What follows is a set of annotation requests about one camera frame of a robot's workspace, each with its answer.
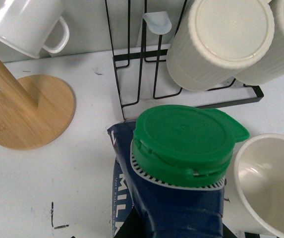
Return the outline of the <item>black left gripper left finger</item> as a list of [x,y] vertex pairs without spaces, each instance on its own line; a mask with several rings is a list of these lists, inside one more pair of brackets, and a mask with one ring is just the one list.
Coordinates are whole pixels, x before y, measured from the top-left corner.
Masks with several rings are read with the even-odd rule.
[[139,214],[132,208],[128,217],[116,233],[115,238],[145,238],[146,230]]

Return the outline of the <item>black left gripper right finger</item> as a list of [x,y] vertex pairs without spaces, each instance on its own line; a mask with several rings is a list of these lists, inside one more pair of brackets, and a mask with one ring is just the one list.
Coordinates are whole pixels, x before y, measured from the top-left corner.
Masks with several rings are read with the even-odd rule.
[[223,237],[224,238],[242,238],[242,232],[236,229],[230,229],[223,224]]

